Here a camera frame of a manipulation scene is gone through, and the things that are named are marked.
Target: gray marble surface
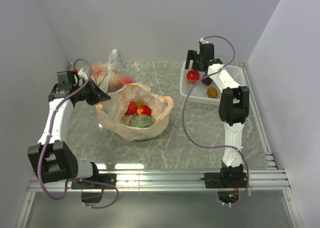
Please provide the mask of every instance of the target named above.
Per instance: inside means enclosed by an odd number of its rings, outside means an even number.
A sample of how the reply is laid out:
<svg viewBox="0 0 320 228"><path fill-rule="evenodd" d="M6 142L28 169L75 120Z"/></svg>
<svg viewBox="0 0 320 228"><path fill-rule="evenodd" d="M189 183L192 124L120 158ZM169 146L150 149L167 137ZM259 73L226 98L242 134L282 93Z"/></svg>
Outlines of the gray marble surface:
<svg viewBox="0 0 320 228"><path fill-rule="evenodd" d="M67 144L80 162L94 161L114 169L116 164L140 164L145 169L220 168L224 149L202 149L193 145L182 128L184 98L179 92L182 62L124 62L123 67L137 82L153 93L171 96L174 107L167 129L158 137L126 141L118 134L99 127L94 106L76 104L71 115ZM203 145L225 142L218 106L188 102L185 122L190 136ZM242 135L242 150L250 169L268 167L253 113L250 111Z"/></svg>

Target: perforated basket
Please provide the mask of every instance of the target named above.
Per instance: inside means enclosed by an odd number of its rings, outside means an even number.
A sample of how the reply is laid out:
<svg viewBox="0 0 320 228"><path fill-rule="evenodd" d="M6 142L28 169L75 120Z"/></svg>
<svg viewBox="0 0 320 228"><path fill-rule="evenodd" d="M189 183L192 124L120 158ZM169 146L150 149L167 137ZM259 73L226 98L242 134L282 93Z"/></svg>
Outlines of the perforated basket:
<svg viewBox="0 0 320 228"><path fill-rule="evenodd" d="M183 63L181 68L180 75L180 94L184 97L187 96L188 92L192 87L192 83L187 80L187 73L192 67L192 61L190 61L189 69L185 69L186 62ZM226 71L230 74L230 76L241 86L246 86L246 78L243 70L239 66L228 65ZM200 78L204 76L204 72L200 72ZM210 87L214 87L218 91L217 98L209 98L207 95L207 90ZM193 89L191 95L189 96L189 102L197 102L209 105L220 104L221 92L214 81L210 85L205 85L202 82L198 83L198 85Z"/></svg>

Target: white wall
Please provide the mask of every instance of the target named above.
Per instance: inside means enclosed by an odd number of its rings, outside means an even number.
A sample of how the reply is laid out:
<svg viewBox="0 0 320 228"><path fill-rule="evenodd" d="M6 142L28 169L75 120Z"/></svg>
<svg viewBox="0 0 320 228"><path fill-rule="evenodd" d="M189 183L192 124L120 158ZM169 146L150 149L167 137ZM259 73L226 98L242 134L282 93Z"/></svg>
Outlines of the white wall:
<svg viewBox="0 0 320 228"><path fill-rule="evenodd" d="M35 0L0 0L0 226L14 227L48 115L48 93L68 61Z"/></svg>
<svg viewBox="0 0 320 228"><path fill-rule="evenodd" d="M279 0L36 0L67 58L182 61L203 36L229 38L246 62ZM217 57L230 59L227 43Z"/></svg>
<svg viewBox="0 0 320 228"><path fill-rule="evenodd" d="M248 62L271 149L306 228L320 222L319 10L319 0L281 0Z"/></svg>

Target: red fruit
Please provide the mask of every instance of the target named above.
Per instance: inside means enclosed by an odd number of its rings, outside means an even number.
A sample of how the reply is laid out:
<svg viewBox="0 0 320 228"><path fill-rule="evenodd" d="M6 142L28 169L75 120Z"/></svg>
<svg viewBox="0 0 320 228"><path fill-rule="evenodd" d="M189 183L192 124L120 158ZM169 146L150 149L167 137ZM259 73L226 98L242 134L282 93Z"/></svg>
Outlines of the red fruit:
<svg viewBox="0 0 320 228"><path fill-rule="evenodd" d="M122 80L122 82L123 82L125 85L128 85L128 84L133 83L133 80L131 79L130 76L124 76L124 77L122 77L121 80Z"/></svg>
<svg viewBox="0 0 320 228"><path fill-rule="evenodd" d="M138 115L147 115L147 116L151 116L151 109L149 108L149 106L143 104L140 105L136 111L136 113Z"/></svg>
<svg viewBox="0 0 320 228"><path fill-rule="evenodd" d="M126 116L134 115L137 112L138 106L134 101L130 101L130 104L128 105L128 109L126 110L126 113L124 113Z"/></svg>
<svg viewBox="0 0 320 228"><path fill-rule="evenodd" d="M188 71L186 78L189 82L195 83L200 78L200 73L194 69Z"/></svg>

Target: white tray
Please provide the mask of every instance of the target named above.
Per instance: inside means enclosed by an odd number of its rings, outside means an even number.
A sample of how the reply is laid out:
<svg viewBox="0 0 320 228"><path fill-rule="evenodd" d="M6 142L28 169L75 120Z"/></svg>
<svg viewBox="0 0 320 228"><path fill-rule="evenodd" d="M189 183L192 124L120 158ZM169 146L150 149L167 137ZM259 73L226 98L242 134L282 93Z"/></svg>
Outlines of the white tray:
<svg viewBox="0 0 320 228"><path fill-rule="evenodd" d="M185 69L186 62L183 63L180 74L180 94L184 97L187 96L188 92L192 87L192 83L187 80L187 73L192 67L192 60L190 61L189 69ZM239 66L228 65L226 71L230 74L230 76L241 86L246 86L246 78L243 70ZM204 76L204 72L200 72L200 78ZM214 87L218 91L217 98L209 98L207 95L207 89L209 87ZM198 83L198 85L193 89L191 95L189 96L189 102L196 102L202 104L216 105L220 104L221 92L217 87L216 83L212 81L210 85L205 85L202 82Z"/></svg>

